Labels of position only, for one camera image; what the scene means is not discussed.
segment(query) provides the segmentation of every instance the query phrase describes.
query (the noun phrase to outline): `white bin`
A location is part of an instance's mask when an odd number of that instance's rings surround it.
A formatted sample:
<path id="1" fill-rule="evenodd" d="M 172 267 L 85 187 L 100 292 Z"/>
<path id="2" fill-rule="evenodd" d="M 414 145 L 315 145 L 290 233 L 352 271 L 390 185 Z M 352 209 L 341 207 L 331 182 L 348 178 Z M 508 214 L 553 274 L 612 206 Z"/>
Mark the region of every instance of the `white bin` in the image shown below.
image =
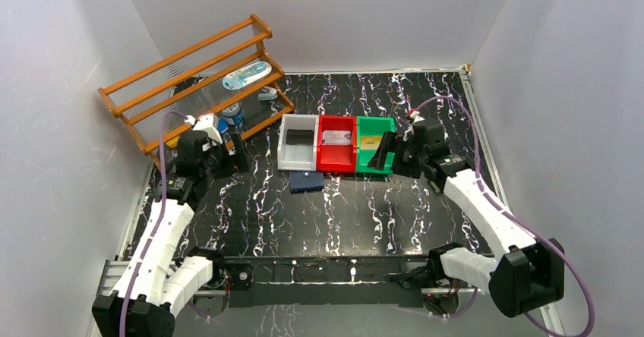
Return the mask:
<path id="1" fill-rule="evenodd" d="M 317 155 L 317 115 L 283 115 L 277 145 L 277 168 L 280 170 L 309 170 L 314 172 Z M 287 145 L 288 130 L 311 130 L 314 132 L 310 144 Z"/>

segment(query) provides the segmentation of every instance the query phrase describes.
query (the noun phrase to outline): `black object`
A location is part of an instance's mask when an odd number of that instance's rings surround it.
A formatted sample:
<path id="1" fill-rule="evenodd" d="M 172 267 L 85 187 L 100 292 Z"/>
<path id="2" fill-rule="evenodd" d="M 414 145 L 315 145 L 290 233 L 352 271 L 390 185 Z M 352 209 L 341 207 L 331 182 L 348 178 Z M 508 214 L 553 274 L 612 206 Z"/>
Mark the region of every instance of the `black object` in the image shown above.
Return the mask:
<path id="1" fill-rule="evenodd" d="M 253 266 L 250 263 L 226 263 L 226 272 L 230 277 L 230 290 L 247 291 L 253 285 Z"/>
<path id="2" fill-rule="evenodd" d="M 367 166 L 382 170 L 388 153 L 394 153 L 391 171 L 394 174 L 418 179 L 421 174 L 430 182 L 436 192 L 445 188 L 448 176 L 472 168 L 466 157 L 452 154 L 445 140 L 445 129 L 436 118 L 425 119 L 412 124 L 413 132 L 403 134 L 385 132 L 374 157 Z"/>
<path id="3" fill-rule="evenodd" d="M 315 143 L 313 130 L 286 130 L 287 145 L 312 145 Z"/>
<path id="4" fill-rule="evenodd" d="M 248 172 L 247 151 L 242 137 L 230 134 L 235 148 L 229 154 L 226 145 L 214 143 L 206 131 L 186 131 L 177 141 L 177 156 L 166 168 L 174 169 L 174 174 L 166 177 L 168 199 L 177 200 L 179 204 L 188 203 L 197 209 L 200 200 L 205 197 L 210 179 L 228 178 L 236 172 Z M 161 198 L 161 182 L 154 191 L 154 199 Z"/>
<path id="5" fill-rule="evenodd" d="M 127 337 L 172 337 L 175 331 L 175 317 L 169 305 L 157 307 L 144 298 L 130 301 L 125 324 Z M 103 337 L 118 337 L 118 322 L 123 299 L 99 295 L 92 305 L 92 314 Z"/>
<path id="6" fill-rule="evenodd" d="M 324 189 L 324 175 L 321 172 L 291 172 L 291 193 L 322 189 Z"/>
<path id="7" fill-rule="evenodd" d="M 423 307 L 418 289 L 400 288 L 389 276 L 400 273 L 403 264 L 426 264 L 426 255 L 387 257 L 226 257 L 226 270 L 233 275 L 228 307 L 275 304 L 398 304 Z M 235 275 L 252 266 L 252 289 L 243 290 Z M 352 269 L 357 270 L 353 276 Z M 436 283 L 427 284 L 437 287 Z"/>
<path id="8" fill-rule="evenodd" d="M 516 317 L 564 297 L 564 262 L 541 243 L 515 248 L 501 257 L 489 286 L 501 313 Z"/>
<path id="9" fill-rule="evenodd" d="M 400 287 L 405 289 L 427 288 L 433 285 L 437 280 L 449 279 L 443 270 L 443 264 L 440 262 L 440 255 L 449 250 L 463 247 L 461 244 L 452 242 L 444 246 L 436 247 L 429 251 L 429 258 L 426 263 L 407 262 L 401 264 L 400 274 L 391 277 L 392 282 L 396 282 Z"/>

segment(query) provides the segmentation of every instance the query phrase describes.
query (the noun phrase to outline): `small container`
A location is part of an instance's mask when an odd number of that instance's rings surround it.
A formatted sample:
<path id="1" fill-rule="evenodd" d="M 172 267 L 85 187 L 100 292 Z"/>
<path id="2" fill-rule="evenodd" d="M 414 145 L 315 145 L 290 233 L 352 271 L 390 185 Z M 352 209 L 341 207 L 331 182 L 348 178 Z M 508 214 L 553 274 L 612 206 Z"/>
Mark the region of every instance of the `small container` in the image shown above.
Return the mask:
<path id="1" fill-rule="evenodd" d="M 222 110 L 223 119 L 230 125 L 239 126 L 244 121 L 244 114 L 242 113 L 242 106 L 235 103 L 232 106 Z"/>
<path id="2" fill-rule="evenodd" d="M 391 164 L 393 163 L 393 153 L 387 154 L 387 162 L 383 170 L 376 170 L 367 166 L 369 160 L 374 157 L 380 140 L 385 132 L 396 132 L 396 124 L 393 118 L 383 117 L 358 117 L 356 124 L 358 132 L 358 155 L 355 164 L 355 172 L 367 174 L 393 174 Z"/>
<path id="3" fill-rule="evenodd" d="M 321 115 L 317 129 L 318 172 L 355 172 L 355 117 Z"/>
<path id="4" fill-rule="evenodd" d="M 277 89 L 273 87 L 264 87 L 262 91 L 257 95 L 257 98 L 263 102 L 265 100 L 275 100 L 277 99 Z"/>
<path id="5" fill-rule="evenodd" d="M 220 119 L 217 122 L 217 131 L 219 134 L 224 134 L 228 132 L 228 122 L 225 119 Z"/>
<path id="6" fill-rule="evenodd" d="M 279 126 L 277 168 L 314 172 L 318 115 L 283 115 Z"/>

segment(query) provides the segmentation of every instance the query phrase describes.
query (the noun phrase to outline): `white plastic casing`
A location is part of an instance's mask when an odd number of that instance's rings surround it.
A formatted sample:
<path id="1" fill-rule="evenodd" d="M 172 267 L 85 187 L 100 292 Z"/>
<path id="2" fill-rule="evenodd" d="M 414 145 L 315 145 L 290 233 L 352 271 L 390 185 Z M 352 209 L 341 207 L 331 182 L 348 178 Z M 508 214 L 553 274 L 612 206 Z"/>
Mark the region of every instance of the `white plastic casing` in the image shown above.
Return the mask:
<path id="1" fill-rule="evenodd" d="M 197 118 L 197 123 L 194 124 L 192 129 L 196 131 L 204 131 L 208 134 L 208 137 L 210 137 L 210 139 L 214 140 L 217 143 L 223 143 L 221 134 L 219 134 L 217 130 L 218 121 L 219 119 L 217 118 L 217 116 L 212 113 L 208 113 L 207 115 L 200 115 L 199 118 Z"/>
<path id="2" fill-rule="evenodd" d="M 150 234 L 154 225 L 159 218 L 161 211 L 161 202 L 152 203 L 150 219 L 148 219 L 146 228 L 140 238 L 134 256 L 128 264 L 119 281 L 114 285 L 113 291 L 118 290 L 118 296 L 125 298 L 128 285 L 134 272 L 134 267 L 140 261 L 141 252 L 145 243 L 150 239 Z M 161 225 L 152 238 L 150 247 L 147 250 L 143 263 L 139 269 L 139 275 L 136 278 L 130 298 L 136 299 L 139 295 L 145 295 L 146 301 L 159 305 L 163 283 L 166 280 L 168 268 L 172 256 L 175 254 L 177 243 L 185 227 L 192 220 L 194 212 L 186 203 L 179 205 L 177 200 L 166 201 L 166 210 Z"/>
<path id="3" fill-rule="evenodd" d="M 160 304 L 170 303 L 175 317 L 202 285 L 213 278 L 213 262 L 205 257 L 186 257 L 181 267 L 163 284 Z"/>
<path id="4" fill-rule="evenodd" d="M 502 207 L 502 210 L 508 210 L 485 183 L 484 192 L 490 194 L 495 203 Z M 474 226 L 481 232 L 497 260 L 500 260 L 504 254 L 510 252 L 510 246 L 524 248 L 535 244 L 535 238 L 531 233 L 510 221 L 501 214 L 502 210 L 496 210 L 485 199 L 476 184 L 476 176 L 473 170 L 464 170 L 458 172 L 453 178 L 447 178 L 444 193 L 474 223 Z"/>
<path id="5" fill-rule="evenodd" d="M 474 254 L 464 247 L 440 255 L 440 264 L 445 275 L 468 282 L 484 294 L 488 293 L 490 272 L 497 268 L 495 259 Z"/>
<path id="6" fill-rule="evenodd" d="M 277 168 L 280 170 L 312 171 L 317 168 L 317 124 L 318 115 L 283 115 L 279 128 L 277 145 Z M 313 143 L 309 145 L 287 145 L 288 130 L 311 130 Z"/>

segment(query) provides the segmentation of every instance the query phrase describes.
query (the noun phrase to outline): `red bin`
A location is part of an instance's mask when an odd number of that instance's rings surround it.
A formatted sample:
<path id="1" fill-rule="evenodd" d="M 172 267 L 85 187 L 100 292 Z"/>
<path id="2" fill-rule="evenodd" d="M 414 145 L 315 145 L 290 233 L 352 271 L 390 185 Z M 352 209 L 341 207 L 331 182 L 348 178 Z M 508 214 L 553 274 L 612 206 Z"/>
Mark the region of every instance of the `red bin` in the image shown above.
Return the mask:
<path id="1" fill-rule="evenodd" d="M 321 115 L 317 126 L 316 171 L 355 172 L 357 136 L 355 117 Z"/>

